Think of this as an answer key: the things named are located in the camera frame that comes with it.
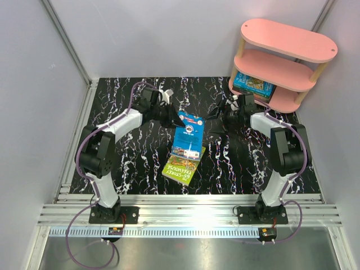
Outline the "blue back-cover book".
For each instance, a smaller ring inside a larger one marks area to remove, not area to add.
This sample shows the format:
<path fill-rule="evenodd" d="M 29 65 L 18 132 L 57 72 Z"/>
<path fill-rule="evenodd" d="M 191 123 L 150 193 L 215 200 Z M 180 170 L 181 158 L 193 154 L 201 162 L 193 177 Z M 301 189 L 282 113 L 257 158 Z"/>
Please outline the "blue back-cover book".
<path fill-rule="evenodd" d="M 178 115 L 185 126 L 176 127 L 171 154 L 199 161 L 203 147 L 204 120 L 184 111 L 180 111 Z"/>

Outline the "blue 26-Storey Treehouse book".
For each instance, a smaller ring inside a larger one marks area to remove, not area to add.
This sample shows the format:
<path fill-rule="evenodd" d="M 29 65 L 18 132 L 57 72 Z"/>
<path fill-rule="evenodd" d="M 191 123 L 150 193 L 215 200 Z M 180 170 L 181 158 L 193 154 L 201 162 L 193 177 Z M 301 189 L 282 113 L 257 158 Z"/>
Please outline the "blue 26-Storey Treehouse book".
<path fill-rule="evenodd" d="M 265 82 L 261 79 L 253 78 L 245 75 L 241 72 L 237 72 L 237 75 L 233 81 L 233 88 L 239 91 L 251 92 L 265 98 L 271 98 L 274 93 L 275 85 Z"/>

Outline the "lime green book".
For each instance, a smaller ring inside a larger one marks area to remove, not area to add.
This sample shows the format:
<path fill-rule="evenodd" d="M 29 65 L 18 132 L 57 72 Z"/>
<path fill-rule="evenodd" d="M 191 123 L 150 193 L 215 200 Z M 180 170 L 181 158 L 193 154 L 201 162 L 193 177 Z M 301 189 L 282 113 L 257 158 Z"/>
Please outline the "lime green book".
<path fill-rule="evenodd" d="M 205 150 L 206 147 L 204 146 L 200 152 L 173 147 L 172 153 L 162 170 L 162 175 L 189 186 Z"/>

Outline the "pink three-tier shelf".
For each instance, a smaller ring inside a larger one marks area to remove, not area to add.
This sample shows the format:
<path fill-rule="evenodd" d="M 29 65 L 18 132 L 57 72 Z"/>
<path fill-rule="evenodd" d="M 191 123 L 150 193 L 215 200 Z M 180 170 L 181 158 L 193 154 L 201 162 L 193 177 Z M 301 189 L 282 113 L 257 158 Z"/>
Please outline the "pink three-tier shelf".
<path fill-rule="evenodd" d="M 267 19 L 241 25 L 241 38 L 228 83 L 233 88 L 238 72 L 274 84 L 271 109 L 293 113 L 337 55 L 329 37 Z"/>

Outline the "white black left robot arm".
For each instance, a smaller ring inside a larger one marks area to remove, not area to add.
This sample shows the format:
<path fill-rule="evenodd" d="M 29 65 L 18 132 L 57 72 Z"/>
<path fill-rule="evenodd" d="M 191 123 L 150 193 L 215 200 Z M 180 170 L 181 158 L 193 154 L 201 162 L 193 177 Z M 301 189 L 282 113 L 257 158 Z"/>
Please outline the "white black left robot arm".
<path fill-rule="evenodd" d="M 164 128 L 184 127 L 171 102 L 172 95 L 171 89 L 156 89 L 146 83 L 140 96 L 131 98 L 120 115 L 101 125 L 83 128 L 74 161 L 78 174 L 89 180 L 93 188 L 90 223 L 125 222 L 127 214 L 132 213 L 122 208 L 111 176 L 116 144 L 126 134 L 152 120 Z"/>

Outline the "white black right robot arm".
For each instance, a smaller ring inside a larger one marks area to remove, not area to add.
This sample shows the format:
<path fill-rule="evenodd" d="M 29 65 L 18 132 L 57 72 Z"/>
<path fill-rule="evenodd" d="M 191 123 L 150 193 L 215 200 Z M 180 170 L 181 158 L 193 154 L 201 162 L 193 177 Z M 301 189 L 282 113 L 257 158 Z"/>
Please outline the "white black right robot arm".
<path fill-rule="evenodd" d="M 220 123 L 216 133 L 225 134 L 228 127 L 242 124 L 270 141 L 273 172 L 255 205 L 235 207 L 239 224 L 287 224 L 284 195 L 312 161 L 305 126 L 291 125 L 271 116 L 268 110 L 261 111 L 251 93 L 222 99 L 204 119 L 217 118 Z"/>

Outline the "black marble pattern mat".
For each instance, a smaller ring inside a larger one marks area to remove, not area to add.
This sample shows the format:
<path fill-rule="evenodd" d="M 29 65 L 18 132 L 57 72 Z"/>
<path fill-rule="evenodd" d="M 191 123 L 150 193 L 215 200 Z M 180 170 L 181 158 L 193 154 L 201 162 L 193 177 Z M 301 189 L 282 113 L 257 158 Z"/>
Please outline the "black marble pattern mat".
<path fill-rule="evenodd" d="M 172 89 L 176 110 L 204 117 L 229 95 L 229 77 L 101 78 L 94 95 L 87 124 L 111 120 L 128 107 L 133 85 L 146 81 L 158 89 Z M 207 121 L 203 146 L 205 155 L 190 185 L 165 178 L 174 129 L 151 121 L 133 130 L 116 144 L 111 175 L 121 195 L 257 194 L 265 189 L 272 167 L 266 136 L 243 125 L 229 128 L 228 135 L 211 133 L 216 121 Z M 308 167 L 290 187 L 290 194 L 319 194 L 313 167 Z"/>

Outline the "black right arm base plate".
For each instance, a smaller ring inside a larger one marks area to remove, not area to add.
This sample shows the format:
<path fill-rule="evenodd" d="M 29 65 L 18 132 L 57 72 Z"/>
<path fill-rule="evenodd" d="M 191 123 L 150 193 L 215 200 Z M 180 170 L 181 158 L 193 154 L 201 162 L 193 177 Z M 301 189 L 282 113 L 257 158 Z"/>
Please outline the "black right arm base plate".
<path fill-rule="evenodd" d="M 284 206 L 258 209 L 255 206 L 238 206 L 237 217 L 239 224 L 288 224 L 287 212 Z"/>

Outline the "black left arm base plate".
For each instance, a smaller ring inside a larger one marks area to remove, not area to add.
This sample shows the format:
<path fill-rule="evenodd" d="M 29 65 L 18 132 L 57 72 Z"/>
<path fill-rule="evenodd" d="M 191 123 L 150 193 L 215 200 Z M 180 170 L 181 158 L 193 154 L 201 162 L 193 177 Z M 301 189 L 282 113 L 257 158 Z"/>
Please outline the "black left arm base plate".
<path fill-rule="evenodd" d="M 116 206 L 113 208 L 94 206 L 91 208 L 88 222 L 90 224 L 137 224 L 139 210 L 139 207 L 136 206 Z"/>

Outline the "aluminium rail frame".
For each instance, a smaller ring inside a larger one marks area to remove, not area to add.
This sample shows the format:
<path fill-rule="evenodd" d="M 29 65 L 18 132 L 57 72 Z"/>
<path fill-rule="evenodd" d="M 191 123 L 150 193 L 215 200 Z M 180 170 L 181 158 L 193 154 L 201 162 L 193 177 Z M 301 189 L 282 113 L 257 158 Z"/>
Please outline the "aluminium rail frame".
<path fill-rule="evenodd" d="M 89 94 L 81 113 L 81 122 L 87 124 L 99 79 L 92 80 Z M 65 226 L 76 213 L 89 205 L 90 184 L 86 184 L 70 166 L 70 157 L 61 176 L 61 188 L 53 204 L 44 205 L 38 226 Z M 253 194 L 204 195 L 120 195 L 121 205 L 139 207 L 137 226 L 224 227 L 238 223 L 232 208 L 253 205 L 258 198 Z M 287 194 L 285 201 L 297 201 L 303 211 L 302 226 L 340 227 L 342 225 L 335 205 L 325 204 L 321 193 Z"/>

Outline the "right corner aluminium post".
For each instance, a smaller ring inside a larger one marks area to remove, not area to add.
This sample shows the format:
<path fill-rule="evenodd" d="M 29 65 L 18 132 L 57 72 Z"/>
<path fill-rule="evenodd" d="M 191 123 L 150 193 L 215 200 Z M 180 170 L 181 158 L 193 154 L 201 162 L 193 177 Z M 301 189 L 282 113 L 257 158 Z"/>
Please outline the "right corner aluminium post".
<path fill-rule="evenodd" d="M 326 0 L 311 28 L 312 32 L 318 33 L 321 30 L 337 2 L 338 0 Z"/>

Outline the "corner aluminium post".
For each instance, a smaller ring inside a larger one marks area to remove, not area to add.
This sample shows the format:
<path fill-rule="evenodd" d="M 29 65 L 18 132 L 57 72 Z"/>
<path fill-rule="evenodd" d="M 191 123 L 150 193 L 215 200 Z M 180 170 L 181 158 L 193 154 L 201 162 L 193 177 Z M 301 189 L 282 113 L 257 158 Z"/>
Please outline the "corner aluminium post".
<path fill-rule="evenodd" d="M 84 65 L 82 64 L 53 4 L 49 0 L 40 0 L 40 3 L 43 6 L 48 17 L 50 18 L 53 26 L 55 27 L 62 43 L 64 44 L 70 58 L 72 59 L 74 65 L 75 65 L 77 71 L 79 72 L 79 74 L 82 77 L 83 81 L 85 82 L 86 86 L 90 87 L 90 85 L 92 83 L 92 79 L 88 75 Z"/>
<path fill-rule="evenodd" d="M 326 0 L 311 28 L 312 32 L 318 33 L 321 30 L 337 2 L 338 0 Z"/>

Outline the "left corner aluminium post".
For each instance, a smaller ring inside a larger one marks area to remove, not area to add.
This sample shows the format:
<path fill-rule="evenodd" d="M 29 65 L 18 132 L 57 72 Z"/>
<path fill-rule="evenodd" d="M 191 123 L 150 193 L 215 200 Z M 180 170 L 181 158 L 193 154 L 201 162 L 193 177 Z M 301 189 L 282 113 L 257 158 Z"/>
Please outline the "left corner aluminium post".
<path fill-rule="evenodd" d="M 92 79 L 88 75 L 84 65 L 82 64 L 53 4 L 49 0 L 40 0 L 40 3 L 43 6 L 48 17 L 50 18 L 53 26 L 55 27 L 62 43 L 64 44 L 70 58 L 72 59 L 74 65 L 75 65 L 77 71 L 79 72 L 79 74 L 82 77 L 83 81 L 85 82 L 86 86 L 90 87 L 90 85 L 92 83 Z"/>

